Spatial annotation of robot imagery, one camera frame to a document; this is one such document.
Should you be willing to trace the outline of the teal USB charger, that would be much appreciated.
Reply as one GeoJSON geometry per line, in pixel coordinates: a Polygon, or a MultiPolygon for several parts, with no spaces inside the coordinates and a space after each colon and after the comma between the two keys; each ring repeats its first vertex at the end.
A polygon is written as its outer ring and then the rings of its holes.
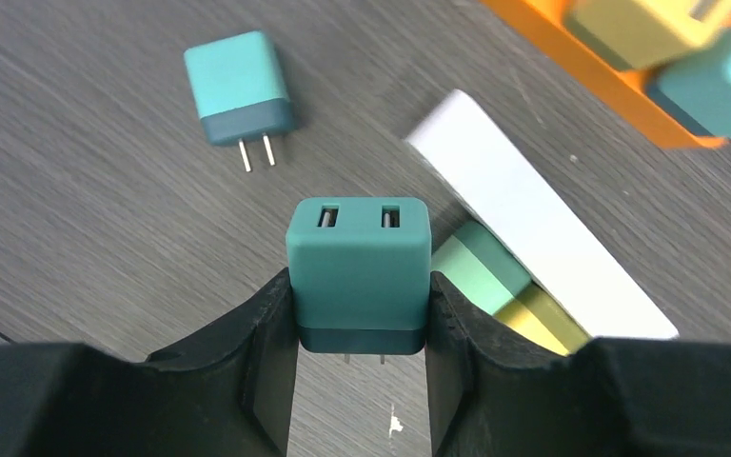
{"type": "Polygon", "coordinates": [[[311,197],[286,257],[299,337],[314,353],[413,355],[425,346],[432,234],[415,197],[311,197]]]}
{"type": "Polygon", "coordinates": [[[251,30],[183,53],[197,117],[207,141],[236,146],[251,171],[246,143],[263,143],[276,165],[271,139],[295,129],[286,81],[272,40],[251,30]]]}

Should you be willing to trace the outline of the yellow charger left strip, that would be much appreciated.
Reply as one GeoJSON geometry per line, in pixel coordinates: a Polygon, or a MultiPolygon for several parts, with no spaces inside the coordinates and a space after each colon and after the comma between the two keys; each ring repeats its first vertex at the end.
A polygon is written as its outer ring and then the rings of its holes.
{"type": "Polygon", "coordinates": [[[575,1],[563,25],[611,68],[647,70],[705,49],[727,28],[731,0],[575,1]]]}

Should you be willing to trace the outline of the green charger on white strip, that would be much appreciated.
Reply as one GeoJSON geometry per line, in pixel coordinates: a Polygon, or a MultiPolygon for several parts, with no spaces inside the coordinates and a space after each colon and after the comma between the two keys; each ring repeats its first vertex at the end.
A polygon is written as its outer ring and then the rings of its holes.
{"type": "Polygon", "coordinates": [[[494,315],[531,282],[529,272],[483,225],[468,221],[432,255],[442,273],[471,303],[494,315]]]}

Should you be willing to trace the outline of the orange power strip left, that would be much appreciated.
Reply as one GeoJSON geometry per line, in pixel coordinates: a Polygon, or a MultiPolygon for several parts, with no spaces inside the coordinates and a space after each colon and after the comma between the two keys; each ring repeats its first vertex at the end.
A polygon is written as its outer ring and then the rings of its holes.
{"type": "MultiPolygon", "coordinates": [[[[563,25],[563,16],[573,2],[503,0],[491,2],[490,8],[656,146],[664,149],[711,149],[731,139],[691,133],[645,93],[648,83],[665,66],[683,57],[647,70],[614,70],[563,25]]],[[[731,19],[709,47],[729,29],[731,19]]]]}

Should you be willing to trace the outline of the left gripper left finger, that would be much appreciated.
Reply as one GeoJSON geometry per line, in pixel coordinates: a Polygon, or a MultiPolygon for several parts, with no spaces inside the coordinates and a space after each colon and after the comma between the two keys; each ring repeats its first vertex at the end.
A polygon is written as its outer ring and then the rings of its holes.
{"type": "Polygon", "coordinates": [[[283,456],[297,355],[286,271],[141,363],[0,345],[0,456],[283,456]]]}

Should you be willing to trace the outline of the white power strip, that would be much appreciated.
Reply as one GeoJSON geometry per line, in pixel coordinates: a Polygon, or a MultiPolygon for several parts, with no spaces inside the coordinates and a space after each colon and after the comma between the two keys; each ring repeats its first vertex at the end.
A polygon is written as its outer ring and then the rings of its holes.
{"type": "Polygon", "coordinates": [[[667,316],[467,93],[453,90],[406,141],[589,336],[678,337],[667,316]]]}

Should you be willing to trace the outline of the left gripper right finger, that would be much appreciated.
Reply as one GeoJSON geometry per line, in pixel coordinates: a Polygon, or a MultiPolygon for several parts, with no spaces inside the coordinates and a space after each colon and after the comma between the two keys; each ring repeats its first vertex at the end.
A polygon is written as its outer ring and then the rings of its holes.
{"type": "Polygon", "coordinates": [[[436,456],[731,456],[731,344],[597,338],[561,356],[431,276],[436,456]]]}

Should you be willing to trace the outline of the teal charger left strip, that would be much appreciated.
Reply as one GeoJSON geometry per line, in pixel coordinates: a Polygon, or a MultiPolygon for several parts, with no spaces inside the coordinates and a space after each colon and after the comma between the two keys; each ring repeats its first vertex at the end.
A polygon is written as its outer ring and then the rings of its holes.
{"type": "Polygon", "coordinates": [[[645,93],[697,136],[731,137],[731,29],[709,48],[665,66],[645,93]]]}

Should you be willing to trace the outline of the yellow charger on white strip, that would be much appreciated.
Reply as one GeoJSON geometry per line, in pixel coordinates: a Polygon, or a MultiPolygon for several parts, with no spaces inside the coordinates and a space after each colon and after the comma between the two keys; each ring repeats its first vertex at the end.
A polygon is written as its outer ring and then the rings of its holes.
{"type": "Polygon", "coordinates": [[[527,340],[560,355],[573,353],[592,339],[555,299],[534,283],[494,317],[527,340]]]}

